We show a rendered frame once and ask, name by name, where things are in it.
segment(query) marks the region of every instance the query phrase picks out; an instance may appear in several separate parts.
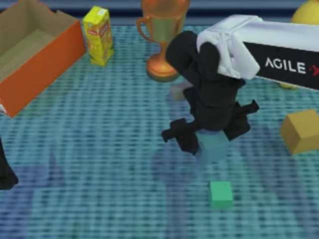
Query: yellow cube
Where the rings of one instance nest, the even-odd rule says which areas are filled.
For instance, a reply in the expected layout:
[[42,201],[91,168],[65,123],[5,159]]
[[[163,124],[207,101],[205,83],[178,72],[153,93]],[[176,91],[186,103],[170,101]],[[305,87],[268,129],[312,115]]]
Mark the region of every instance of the yellow cube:
[[114,54],[109,11],[92,7],[83,25],[91,63],[105,66]]
[[280,134],[291,154],[319,149],[319,115],[315,110],[288,114]]

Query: yellow object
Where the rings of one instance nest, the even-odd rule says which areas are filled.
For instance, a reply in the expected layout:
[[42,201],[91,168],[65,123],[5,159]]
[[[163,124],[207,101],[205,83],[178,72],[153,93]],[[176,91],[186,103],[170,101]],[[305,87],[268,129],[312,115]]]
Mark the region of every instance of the yellow object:
[[319,149],[319,115],[315,110],[288,114],[280,134],[291,154]]
[[[292,17],[292,23],[319,25],[319,1],[308,0],[301,5]],[[279,83],[283,88],[297,89],[296,86]]]
[[83,24],[91,63],[105,66],[114,54],[109,11],[94,6]]

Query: red x logo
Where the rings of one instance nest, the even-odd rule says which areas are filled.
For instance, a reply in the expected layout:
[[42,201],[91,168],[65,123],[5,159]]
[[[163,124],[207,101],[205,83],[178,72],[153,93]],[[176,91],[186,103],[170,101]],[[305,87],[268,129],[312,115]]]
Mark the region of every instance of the red x logo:
[[312,65],[312,68],[310,68],[310,70],[313,70],[313,76],[319,76],[319,67],[317,67],[316,65]]

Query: table surface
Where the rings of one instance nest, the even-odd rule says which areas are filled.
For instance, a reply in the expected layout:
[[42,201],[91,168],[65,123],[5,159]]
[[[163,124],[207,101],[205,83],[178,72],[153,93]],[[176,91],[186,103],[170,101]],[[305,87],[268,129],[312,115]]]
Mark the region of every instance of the table surface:
[[[85,55],[17,117],[0,117],[20,179],[0,192],[0,239],[319,238],[319,152],[291,156],[279,134],[286,114],[319,109],[318,93],[247,82],[239,102],[261,107],[252,130],[202,165],[161,140],[189,108],[169,99],[173,83],[147,78],[158,46],[134,26],[113,35],[107,67]],[[211,180],[232,182],[230,210],[210,210]]]

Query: trophy cup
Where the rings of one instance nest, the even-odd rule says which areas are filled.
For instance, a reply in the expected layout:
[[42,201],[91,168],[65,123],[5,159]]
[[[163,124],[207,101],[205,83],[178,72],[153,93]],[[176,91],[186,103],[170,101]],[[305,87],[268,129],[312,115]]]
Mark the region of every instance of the trophy cup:
[[[158,82],[170,82],[179,74],[166,62],[165,54],[170,41],[182,32],[190,0],[142,0],[143,17],[136,20],[139,34],[160,45],[160,53],[152,55],[146,64],[147,75]],[[142,30],[146,26],[149,37]]]

